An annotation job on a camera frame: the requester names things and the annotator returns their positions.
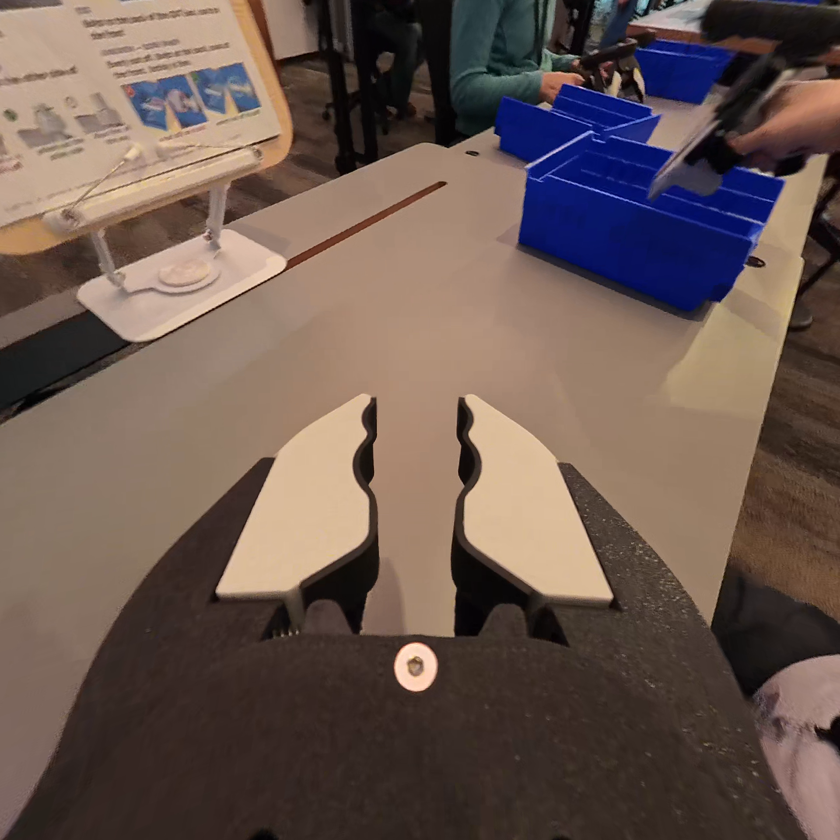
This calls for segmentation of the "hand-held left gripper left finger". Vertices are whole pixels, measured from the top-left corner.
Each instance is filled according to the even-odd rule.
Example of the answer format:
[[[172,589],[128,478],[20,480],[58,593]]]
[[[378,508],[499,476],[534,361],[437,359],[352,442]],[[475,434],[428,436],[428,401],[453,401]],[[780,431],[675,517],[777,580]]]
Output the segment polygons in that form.
[[[276,453],[216,585],[219,601],[275,601],[290,628],[310,605],[337,603],[358,633],[380,570],[371,488],[377,401],[357,395]]]

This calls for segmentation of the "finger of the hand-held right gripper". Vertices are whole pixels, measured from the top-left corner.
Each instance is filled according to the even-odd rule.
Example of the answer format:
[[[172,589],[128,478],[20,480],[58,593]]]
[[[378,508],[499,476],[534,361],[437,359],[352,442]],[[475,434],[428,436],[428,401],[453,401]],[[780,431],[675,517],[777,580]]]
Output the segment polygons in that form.
[[[650,197],[657,199],[674,187],[699,196],[719,189],[723,177],[743,161],[731,139],[758,126],[764,101],[788,76],[783,55],[751,59],[737,54],[703,101],[698,125],[656,174]]]

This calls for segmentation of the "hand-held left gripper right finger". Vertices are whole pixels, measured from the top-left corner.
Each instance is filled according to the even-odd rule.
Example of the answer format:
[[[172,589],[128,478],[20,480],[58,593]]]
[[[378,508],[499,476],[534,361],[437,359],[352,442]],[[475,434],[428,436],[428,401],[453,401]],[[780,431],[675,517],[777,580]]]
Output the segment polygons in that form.
[[[556,608],[607,611],[615,595],[553,452],[475,394],[458,399],[461,490],[452,581],[456,635],[477,635],[498,606],[516,606],[531,635]]]

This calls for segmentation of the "blue plastic bin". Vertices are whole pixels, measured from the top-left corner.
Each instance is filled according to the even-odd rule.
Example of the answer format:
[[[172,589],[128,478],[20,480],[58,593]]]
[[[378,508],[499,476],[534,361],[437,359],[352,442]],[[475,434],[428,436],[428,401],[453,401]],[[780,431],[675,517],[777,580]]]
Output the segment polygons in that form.
[[[501,151],[531,163],[589,132],[601,140],[646,143],[659,121],[644,104],[565,85],[549,108],[502,99],[494,133]]]
[[[646,98],[690,104],[704,102],[733,57],[720,47],[666,40],[635,51]]]
[[[758,245],[785,181],[736,168],[709,196],[654,201],[669,152],[587,132],[528,164],[519,243],[683,312],[720,302]]]

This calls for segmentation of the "person's right hand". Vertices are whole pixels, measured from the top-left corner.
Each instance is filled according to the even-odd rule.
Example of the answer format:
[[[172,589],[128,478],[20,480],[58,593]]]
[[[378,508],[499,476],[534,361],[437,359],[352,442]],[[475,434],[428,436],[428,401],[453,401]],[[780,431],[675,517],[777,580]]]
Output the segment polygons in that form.
[[[771,172],[790,157],[839,152],[839,80],[796,81],[764,103],[762,122],[727,138],[745,165]]]

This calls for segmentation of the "black phone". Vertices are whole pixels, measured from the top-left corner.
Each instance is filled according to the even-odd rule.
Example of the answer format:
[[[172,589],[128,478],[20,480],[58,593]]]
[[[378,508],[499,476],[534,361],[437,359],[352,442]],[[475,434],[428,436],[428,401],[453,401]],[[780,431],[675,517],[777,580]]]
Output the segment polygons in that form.
[[[133,345],[72,291],[1,318],[2,420],[97,372]]]

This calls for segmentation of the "black office chair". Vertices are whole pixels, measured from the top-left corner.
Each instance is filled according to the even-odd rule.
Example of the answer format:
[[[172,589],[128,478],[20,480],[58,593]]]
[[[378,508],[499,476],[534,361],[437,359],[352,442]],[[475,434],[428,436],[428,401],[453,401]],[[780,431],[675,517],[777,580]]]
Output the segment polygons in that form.
[[[322,118],[332,122],[338,145],[334,166],[339,175],[377,161],[380,133],[388,134],[393,121],[408,117],[407,110],[390,102],[393,68],[385,69],[382,64],[384,56],[396,60],[408,36],[416,41],[411,57],[426,62],[428,67],[434,110],[426,120],[434,127],[434,141],[446,148],[457,143],[456,117],[449,95],[453,2],[347,2],[355,91],[348,89],[344,54],[333,39],[331,2],[304,1],[302,5],[314,13],[317,51],[329,76],[331,100]]]

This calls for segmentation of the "instruction poster board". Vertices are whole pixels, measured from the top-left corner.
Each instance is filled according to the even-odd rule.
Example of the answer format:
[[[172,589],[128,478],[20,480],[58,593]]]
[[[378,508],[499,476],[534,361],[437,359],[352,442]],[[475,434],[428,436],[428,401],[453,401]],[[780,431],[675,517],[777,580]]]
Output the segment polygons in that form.
[[[2,2],[2,255],[283,161],[291,113],[255,5]]]

